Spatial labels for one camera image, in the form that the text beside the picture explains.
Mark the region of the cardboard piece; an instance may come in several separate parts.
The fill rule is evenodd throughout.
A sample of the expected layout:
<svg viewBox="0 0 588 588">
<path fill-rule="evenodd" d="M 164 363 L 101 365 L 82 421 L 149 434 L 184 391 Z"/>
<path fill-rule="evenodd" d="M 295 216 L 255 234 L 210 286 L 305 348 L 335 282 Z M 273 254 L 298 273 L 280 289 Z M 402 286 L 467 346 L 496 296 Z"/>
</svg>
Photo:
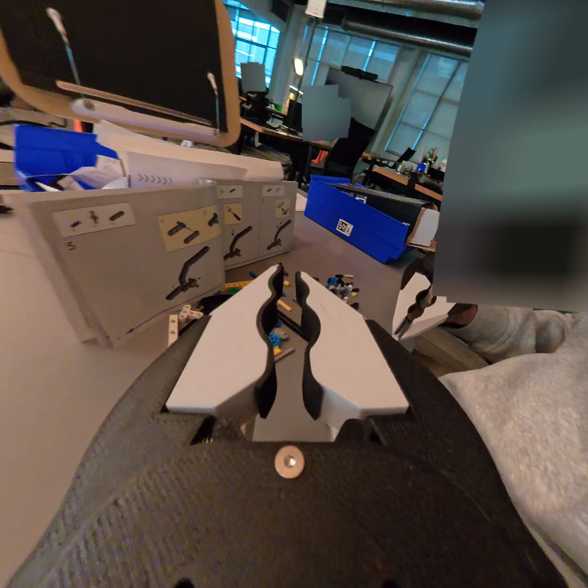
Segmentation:
<svg viewBox="0 0 588 588">
<path fill-rule="evenodd" d="M 439 216 L 440 213 L 436 209 L 422 208 L 405 245 L 435 252 Z"/>
</svg>

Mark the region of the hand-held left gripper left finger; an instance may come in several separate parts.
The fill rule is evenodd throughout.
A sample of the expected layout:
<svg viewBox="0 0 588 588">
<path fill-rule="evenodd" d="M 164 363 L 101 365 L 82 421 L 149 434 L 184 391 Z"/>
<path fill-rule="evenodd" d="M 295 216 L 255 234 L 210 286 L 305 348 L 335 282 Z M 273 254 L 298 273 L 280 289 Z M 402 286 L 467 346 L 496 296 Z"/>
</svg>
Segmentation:
<svg viewBox="0 0 588 588">
<path fill-rule="evenodd" d="M 283 278 L 283 266 L 271 266 L 211 312 L 166 401 L 169 412 L 239 425 L 268 417 L 277 394 L 269 334 L 278 322 Z"/>
</svg>

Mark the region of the whiteboard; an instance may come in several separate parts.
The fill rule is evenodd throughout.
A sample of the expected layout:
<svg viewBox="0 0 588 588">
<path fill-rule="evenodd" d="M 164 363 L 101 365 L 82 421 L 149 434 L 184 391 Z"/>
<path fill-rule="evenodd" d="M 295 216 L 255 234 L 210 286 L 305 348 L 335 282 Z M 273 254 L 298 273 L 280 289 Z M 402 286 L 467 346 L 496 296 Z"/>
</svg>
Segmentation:
<svg viewBox="0 0 588 588">
<path fill-rule="evenodd" d="M 350 116 L 357 123 L 377 131 L 391 104 L 393 86 L 378 81 L 375 73 L 342 66 L 329 68 L 325 85 L 337 86 L 339 98 L 350 102 Z"/>
</svg>

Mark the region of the glass window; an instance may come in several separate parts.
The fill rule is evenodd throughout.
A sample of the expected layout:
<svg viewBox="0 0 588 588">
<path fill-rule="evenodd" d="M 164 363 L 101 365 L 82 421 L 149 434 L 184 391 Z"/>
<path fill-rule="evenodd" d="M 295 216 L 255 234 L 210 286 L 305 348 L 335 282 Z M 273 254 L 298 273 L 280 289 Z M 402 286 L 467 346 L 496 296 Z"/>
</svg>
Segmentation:
<svg viewBox="0 0 588 588">
<path fill-rule="evenodd" d="M 231 20 L 235 40 L 237 77 L 242 77 L 243 63 L 262 63 L 265 68 L 266 86 L 269 87 L 280 38 L 279 29 L 238 1 L 226 1 L 224 5 Z"/>
<path fill-rule="evenodd" d="M 351 35 L 335 26 L 305 25 L 301 57 L 309 50 L 302 86 L 325 85 L 329 69 L 349 66 L 377 74 L 392 86 L 391 100 L 369 150 L 399 156 L 416 150 L 413 161 L 430 149 L 447 158 L 468 62 L 427 49 L 378 38 Z"/>
</svg>

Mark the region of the black office chair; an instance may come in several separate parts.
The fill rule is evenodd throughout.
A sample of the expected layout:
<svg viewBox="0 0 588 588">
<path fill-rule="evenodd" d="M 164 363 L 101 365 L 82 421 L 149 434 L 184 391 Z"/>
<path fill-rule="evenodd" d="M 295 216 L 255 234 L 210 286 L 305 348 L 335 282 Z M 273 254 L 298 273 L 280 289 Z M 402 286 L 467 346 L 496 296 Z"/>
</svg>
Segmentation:
<svg viewBox="0 0 588 588">
<path fill-rule="evenodd" d="M 358 161 L 374 135 L 373 129 L 351 118 L 348 136 L 336 140 L 325 159 L 322 175 L 351 180 Z"/>
</svg>

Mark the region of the wooden office desk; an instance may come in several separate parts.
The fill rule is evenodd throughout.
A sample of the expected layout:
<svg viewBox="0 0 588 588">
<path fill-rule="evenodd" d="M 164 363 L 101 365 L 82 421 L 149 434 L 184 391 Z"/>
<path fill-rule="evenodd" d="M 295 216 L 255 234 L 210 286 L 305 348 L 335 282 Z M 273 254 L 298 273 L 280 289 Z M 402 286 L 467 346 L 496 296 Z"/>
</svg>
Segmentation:
<svg viewBox="0 0 588 588">
<path fill-rule="evenodd" d="M 443 196 L 439 192 L 439 188 L 430 189 L 429 186 L 423 185 L 418 179 L 405 176 L 388 166 L 379 165 L 383 163 L 383 160 L 375 155 L 364 152 L 361 161 L 367 165 L 363 171 L 364 185 L 401 188 L 403 193 L 409 196 L 419 194 L 437 202 L 442 201 Z"/>
<path fill-rule="evenodd" d="M 290 142 L 305 143 L 315 148 L 318 148 L 322 151 L 330 151 L 336 143 L 336 141 L 307 141 L 303 139 L 301 134 L 296 133 L 294 131 L 283 130 L 280 128 L 272 128 L 271 126 L 256 123 L 254 121 L 250 121 L 242 117 L 240 119 L 240 122 L 243 128 L 248 128 L 254 133 L 273 136 Z"/>
</svg>

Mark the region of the lego instruction booklet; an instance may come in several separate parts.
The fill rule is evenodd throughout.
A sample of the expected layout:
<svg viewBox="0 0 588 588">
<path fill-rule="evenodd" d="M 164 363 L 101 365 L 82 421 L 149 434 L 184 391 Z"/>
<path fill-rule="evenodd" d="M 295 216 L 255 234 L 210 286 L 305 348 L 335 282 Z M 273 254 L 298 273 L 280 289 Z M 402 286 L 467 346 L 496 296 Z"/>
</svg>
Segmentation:
<svg viewBox="0 0 588 588">
<path fill-rule="evenodd" d="M 7 193 L 82 342 L 117 347 L 220 290 L 225 272 L 293 245 L 298 186 L 170 186 Z"/>
</svg>

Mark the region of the pile of small lego pins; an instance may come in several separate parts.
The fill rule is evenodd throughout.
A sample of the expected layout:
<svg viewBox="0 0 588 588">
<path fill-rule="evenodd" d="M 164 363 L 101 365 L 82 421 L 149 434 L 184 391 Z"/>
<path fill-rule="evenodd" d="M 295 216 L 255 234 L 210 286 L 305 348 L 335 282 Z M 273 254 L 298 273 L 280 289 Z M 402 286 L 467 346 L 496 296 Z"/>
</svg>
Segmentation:
<svg viewBox="0 0 588 588">
<path fill-rule="evenodd" d="M 338 274 L 328 277 L 325 287 L 352 309 L 359 310 L 357 297 L 359 296 L 360 288 L 354 284 L 354 275 Z"/>
</svg>

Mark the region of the person's right hand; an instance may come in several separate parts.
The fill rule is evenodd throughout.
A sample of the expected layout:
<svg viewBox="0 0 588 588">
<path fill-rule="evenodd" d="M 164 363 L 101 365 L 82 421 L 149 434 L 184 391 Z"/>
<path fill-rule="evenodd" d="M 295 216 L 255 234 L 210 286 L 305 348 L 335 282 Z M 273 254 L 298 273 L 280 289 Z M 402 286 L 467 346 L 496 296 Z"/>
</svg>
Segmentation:
<svg viewBox="0 0 588 588">
<path fill-rule="evenodd" d="M 450 309 L 443 325 L 454 329 L 466 327 L 475 319 L 478 309 L 476 304 L 457 303 Z"/>
</svg>

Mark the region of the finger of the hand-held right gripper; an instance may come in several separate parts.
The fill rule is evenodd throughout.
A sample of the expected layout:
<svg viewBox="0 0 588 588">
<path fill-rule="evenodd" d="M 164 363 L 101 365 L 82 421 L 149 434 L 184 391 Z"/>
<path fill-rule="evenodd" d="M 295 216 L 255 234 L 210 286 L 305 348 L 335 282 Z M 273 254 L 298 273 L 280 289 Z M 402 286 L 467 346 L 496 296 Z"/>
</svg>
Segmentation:
<svg viewBox="0 0 588 588">
<path fill-rule="evenodd" d="M 423 274 L 414 274 L 400 290 L 393 315 L 393 335 L 403 336 L 433 304 L 431 283 Z"/>
<path fill-rule="evenodd" d="M 453 303 L 440 296 L 436 298 L 435 303 L 426 306 L 420 316 L 409 319 L 412 307 L 416 304 L 414 302 L 407 307 L 407 313 L 398 325 L 398 342 L 410 352 L 415 348 L 420 336 L 439 326 L 449 317 L 449 311 L 453 307 Z"/>
</svg>

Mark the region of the pile of beams and gears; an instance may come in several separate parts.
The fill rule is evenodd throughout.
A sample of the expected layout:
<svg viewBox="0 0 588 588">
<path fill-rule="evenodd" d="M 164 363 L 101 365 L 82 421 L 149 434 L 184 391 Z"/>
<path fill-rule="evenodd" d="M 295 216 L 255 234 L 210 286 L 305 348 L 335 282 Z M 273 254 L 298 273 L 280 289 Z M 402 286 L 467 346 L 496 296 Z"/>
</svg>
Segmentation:
<svg viewBox="0 0 588 588">
<path fill-rule="evenodd" d="M 170 314 L 168 316 L 167 348 L 171 347 L 191 324 L 202 320 L 205 316 L 209 316 L 229 298 L 235 296 L 257 278 L 254 272 L 250 272 L 249 275 L 251 277 L 249 280 L 225 283 L 217 293 L 202 298 L 195 306 L 187 304 L 178 312 Z M 276 361 L 294 352 L 293 348 L 286 349 L 284 347 L 284 344 L 290 339 L 290 333 L 304 338 L 300 326 L 294 320 L 291 320 L 287 314 L 282 312 L 290 312 L 292 310 L 291 306 L 283 299 L 277 301 L 277 306 L 278 319 L 276 320 L 275 327 L 268 335 L 273 346 L 273 354 Z"/>
</svg>

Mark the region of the labelled blue storage bin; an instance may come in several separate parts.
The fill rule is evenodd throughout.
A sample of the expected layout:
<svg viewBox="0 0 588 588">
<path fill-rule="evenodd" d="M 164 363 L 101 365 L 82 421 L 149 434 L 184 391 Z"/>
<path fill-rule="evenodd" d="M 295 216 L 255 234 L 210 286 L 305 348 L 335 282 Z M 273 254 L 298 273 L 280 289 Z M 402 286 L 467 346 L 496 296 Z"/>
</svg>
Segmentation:
<svg viewBox="0 0 588 588">
<path fill-rule="evenodd" d="M 340 189 L 335 178 L 312 176 L 305 217 L 386 265 L 413 251 L 406 244 L 408 227 Z"/>
</svg>

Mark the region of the black chair with wooden rim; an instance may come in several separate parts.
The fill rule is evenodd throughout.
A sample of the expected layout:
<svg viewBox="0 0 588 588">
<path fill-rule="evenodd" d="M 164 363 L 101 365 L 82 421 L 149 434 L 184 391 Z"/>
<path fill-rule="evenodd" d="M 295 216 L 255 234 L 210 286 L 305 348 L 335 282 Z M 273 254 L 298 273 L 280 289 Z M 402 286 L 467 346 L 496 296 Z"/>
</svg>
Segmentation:
<svg viewBox="0 0 588 588">
<path fill-rule="evenodd" d="M 1 79 L 52 116 L 227 147 L 233 52 L 222 1 L 1 1 Z"/>
</svg>

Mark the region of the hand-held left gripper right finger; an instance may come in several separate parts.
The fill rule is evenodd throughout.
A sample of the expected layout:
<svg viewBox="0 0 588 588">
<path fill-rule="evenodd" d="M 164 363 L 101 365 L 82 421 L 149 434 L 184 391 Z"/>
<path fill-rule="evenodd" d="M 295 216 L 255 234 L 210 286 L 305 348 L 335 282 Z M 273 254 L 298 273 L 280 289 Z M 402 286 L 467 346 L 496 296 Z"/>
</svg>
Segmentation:
<svg viewBox="0 0 588 588">
<path fill-rule="evenodd" d="M 350 420 L 403 415 L 409 402 L 368 322 L 305 272 L 295 275 L 307 413 L 337 437 Z"/>
</svg>

